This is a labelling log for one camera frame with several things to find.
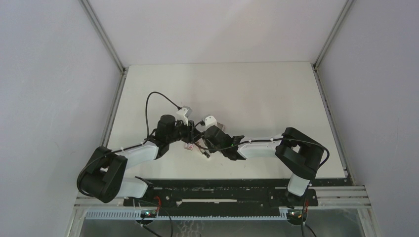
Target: white table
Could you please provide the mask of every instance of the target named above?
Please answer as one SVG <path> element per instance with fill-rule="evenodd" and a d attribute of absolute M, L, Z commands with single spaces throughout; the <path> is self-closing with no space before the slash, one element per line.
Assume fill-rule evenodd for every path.
<path fill-rule="evenodd" d="M 135 145 L 145 138 L 145 101 L 151 91 L 192 108 L 189 119 L 194 121 L 208 114 L 215 116 L 231 136 L 269 137 L 295 127 L 331 152 L 317 178 L 345 177 L 308 62 L 130 66 L 110 135 L 110 149 Z M 174 115 L 176 110 L 160 95 L 152 95 L 148 106 L 150 131 L 161 115 Z M 176 142 L 162 158 L 133 167 L 126 175 L 261 179 L 289 178 L 291 171 L 278 158 L 231 161 L 219 152 L 206 158 L 197 148 L 189 151 L 183 142 Z"/>

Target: gray wall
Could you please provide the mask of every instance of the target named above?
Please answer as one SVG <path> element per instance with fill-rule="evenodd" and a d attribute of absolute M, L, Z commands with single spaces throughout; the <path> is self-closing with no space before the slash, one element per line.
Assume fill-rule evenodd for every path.
<path fill-rule="evenodd" d="M 119 72 L 76 0 L 0 3 L 0 236 L 63 236 Z"/>
<path fill-rule="evenodd" d="M 419 1 L 356 1 L 320 68 L 383 236 L 418 235 Z"/>

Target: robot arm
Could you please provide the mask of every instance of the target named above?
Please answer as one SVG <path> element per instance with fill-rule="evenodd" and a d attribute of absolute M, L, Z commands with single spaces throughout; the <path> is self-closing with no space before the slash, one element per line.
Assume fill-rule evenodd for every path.
<path fill-rule="evenodd" d="M 178 120 L 172 115 L 161 116 L 155 134 L 150 135 L 142 146 L 114 153 L 105 147 L 97 148 L 79 175 L 79 190 L 105 203 L 114 197 L 143 197 L 147 183 L 123 178 L 125 170 L 162 157 L 169 150 L 170 143 L 180 140 L 196 143 L 201 138 L 207 148 L 200 148 L 210 153 L 220 151 L 231 160 L 279 158 L 293 173 L 287 186 L 291 198 L 303 196 L 309 182 L 316 177 L 325 148 L 297 129 L 288 127 L 282 138 L 231 137 L 217 127 L 214 116 L 202 119 L 200 123 L 205 125 L 205 131 L 198 131 L 194 122 L 188 120 L 190 113 L 189 107 L 183 107 L 176 113 Z"/>

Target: white wall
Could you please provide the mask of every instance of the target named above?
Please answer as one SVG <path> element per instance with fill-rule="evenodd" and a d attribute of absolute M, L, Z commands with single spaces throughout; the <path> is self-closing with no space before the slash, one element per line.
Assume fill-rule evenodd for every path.
<path fill-rule="evenodd" d="M 125 66 L 311 61 L 345 0 L 90 0 Z"/>
<path fill-rule="evenodd" d="M 419 1 L 356 1 L 320 70 L 383 236 L 417 236 Z"/>
<path fill-rule="evenodd" d="M 76 0 L 0 7 L 0 236 L 63 236 L 119 72 Z"/>

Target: gray floor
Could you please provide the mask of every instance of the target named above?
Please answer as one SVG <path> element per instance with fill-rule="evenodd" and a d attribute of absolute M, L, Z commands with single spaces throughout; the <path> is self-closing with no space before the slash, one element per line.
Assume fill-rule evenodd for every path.
<path fill-rule="evenodd" d="M 286 221 L 174 221 L 174 237 L 301 236 L 300 226 Z M 318 237 L 363 237 L 357 211 L 311 210 L 307 224 Z M 163 237 L 170 236 L 169 221 L 155 221 L 148 227 Z M 85 220 L 81 237 L 154 237 L 132 221 Z M 305 236 L 313 235 L 306 228 Z"/>

